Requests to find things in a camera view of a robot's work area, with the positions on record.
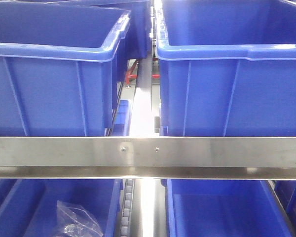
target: metal shelf frame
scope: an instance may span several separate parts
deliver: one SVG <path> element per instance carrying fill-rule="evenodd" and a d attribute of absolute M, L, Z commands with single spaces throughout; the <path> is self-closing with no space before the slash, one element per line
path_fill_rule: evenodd
<path fill-rule="evenodd" d="M 0 137 L 0 178 L 296 180 L 296 137 L 155 137 L 152 56 L 140 60 L 132 137 Z"/>

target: red metal frame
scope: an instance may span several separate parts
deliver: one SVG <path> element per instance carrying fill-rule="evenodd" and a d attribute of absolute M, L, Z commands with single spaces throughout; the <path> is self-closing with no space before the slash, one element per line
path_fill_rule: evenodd
<path fill-rule="evenodd" d="M 128 69 L 128 71 L 126 72 L 126 76 L 125 76 L 125 82 L 126 85 L 130 84 L 130 79 L 136 79 L 137 75 L 132 74 L 136 68 L 136 66 L 138 65 L 138 59 L 134 61 L 133 65 L 131 66 L 130 69 Z M 160 79 L 160 74 L 152 74 L 152 78 L 153 79 Z"/>

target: stainless steel rail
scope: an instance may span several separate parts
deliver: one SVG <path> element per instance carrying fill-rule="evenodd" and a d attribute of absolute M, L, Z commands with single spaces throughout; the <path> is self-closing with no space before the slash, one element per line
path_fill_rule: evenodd
<path fill-rule="evenodd" d="M 296 179 L 296 137 L 0 137 L 0 177 Z"/>

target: clear plastic bag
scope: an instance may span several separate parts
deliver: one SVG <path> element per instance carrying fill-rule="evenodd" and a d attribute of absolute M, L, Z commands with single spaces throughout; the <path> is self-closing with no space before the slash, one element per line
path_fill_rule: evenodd
<path fill-rule="evenodd" d="M 57 201 L 57 227 L 52 237 L 102 237 L 95 217 L 81 205 Z"/>

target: shelving unit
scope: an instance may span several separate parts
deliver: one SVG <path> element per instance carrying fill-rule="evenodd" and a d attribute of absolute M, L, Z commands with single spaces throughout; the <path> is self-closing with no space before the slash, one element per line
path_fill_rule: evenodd
<path fill-rule="evenodd" d="M 119 237 L 166 236 L 160 179 L 296 180 L 296 137 L 156 137 L 151 80 L 150 53 L 139 61 L 130 137 L 0 137 L 0 178 L 126 179 Z"/>

